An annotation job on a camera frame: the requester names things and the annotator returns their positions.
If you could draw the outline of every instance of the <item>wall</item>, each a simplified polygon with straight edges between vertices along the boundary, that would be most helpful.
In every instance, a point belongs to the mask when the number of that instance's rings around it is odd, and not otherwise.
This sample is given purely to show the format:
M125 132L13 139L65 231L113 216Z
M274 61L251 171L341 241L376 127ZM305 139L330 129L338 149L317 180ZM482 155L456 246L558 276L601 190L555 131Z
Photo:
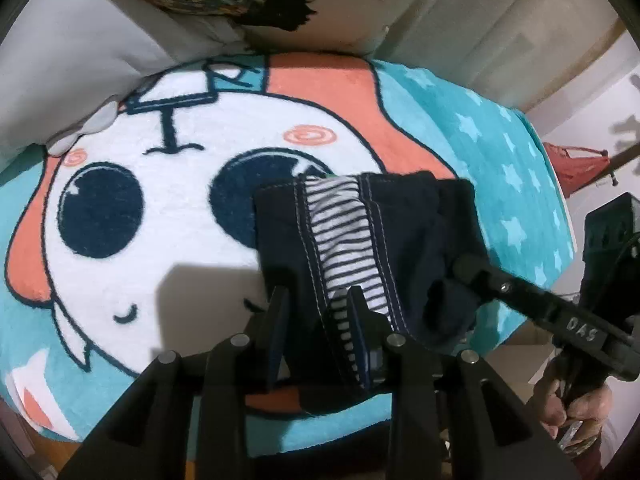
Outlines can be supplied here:
M640 52L627 35L583 74L572 80L528 115L543 140L619 153L640 142ZM640 198L640 161L610 178L573 194L567 205L574 225L578 253L554 285L558 294L580 289L586 214L629 191ZM640 414L640 380L623 383L609 379L614 407L603 432L602 461L607 463Z

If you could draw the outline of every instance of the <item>red bag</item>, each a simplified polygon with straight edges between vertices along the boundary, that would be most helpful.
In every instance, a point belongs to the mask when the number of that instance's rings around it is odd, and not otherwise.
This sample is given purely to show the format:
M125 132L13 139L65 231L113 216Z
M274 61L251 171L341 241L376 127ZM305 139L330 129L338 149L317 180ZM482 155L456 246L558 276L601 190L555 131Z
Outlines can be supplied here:
M577 146L556 146L549 142L543 142L542 144L558 176L562 194L564 194L565 198L569 198L571 193L589 184L597 175L606 170L611 162L607 150L599 151ZM569 155L569 150L597 153L598 156L573 158Z

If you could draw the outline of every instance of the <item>metal screw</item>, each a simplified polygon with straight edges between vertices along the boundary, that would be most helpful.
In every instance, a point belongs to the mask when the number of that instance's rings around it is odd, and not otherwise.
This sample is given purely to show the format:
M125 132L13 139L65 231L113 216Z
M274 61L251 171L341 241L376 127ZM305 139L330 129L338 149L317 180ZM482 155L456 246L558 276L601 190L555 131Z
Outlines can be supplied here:
M406 339L402 334L393 333L386 336L386 342L388 343L389 346L400 348L401 346L404 345L404 343L406 343Z
M463 350L460 353L460 357L462 357L465 363L469 363L470 365L474 365L480 360L480 356L473 350Z
M176 357L178 357L177 353L175 353L173 350L167 350L166 352L162 352L158 356L158 361L163 365L167 365L169 363L173 363Z
M249 344L249 336L247 334L236 334L231 338L231 344L238 348L242 348L243 346L247 346Z

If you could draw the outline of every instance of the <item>black and white stripes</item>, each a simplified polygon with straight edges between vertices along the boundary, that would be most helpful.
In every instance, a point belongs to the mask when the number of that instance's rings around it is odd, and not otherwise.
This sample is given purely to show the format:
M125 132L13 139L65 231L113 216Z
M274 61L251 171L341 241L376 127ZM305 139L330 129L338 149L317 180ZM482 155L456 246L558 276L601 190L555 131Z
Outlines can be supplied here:
M312 238L332 316L354 372L358 372L347 321L346 295L349 288L362 288L367 306L389 316L380 270L374 257L371 227L360 186L355 177L308 179L305 199Z

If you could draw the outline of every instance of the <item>blanket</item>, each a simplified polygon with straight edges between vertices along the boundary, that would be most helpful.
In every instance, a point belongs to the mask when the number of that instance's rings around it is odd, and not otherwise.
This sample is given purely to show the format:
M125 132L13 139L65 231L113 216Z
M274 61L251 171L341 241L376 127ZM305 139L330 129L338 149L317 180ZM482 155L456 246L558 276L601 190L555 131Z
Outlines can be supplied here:
M505 270L549 287L574 257L524 115L428 70L281 54L156 76L107 130L62 158L33 147L0 174L0 394L41 433L82 440L163 349L207 351L266 304L255 187L418 170L476 186L482 235ZM523 320L485 305L459 348L485 353ZM380 397L319 418L252 415L249 450L321 444L389 413Z

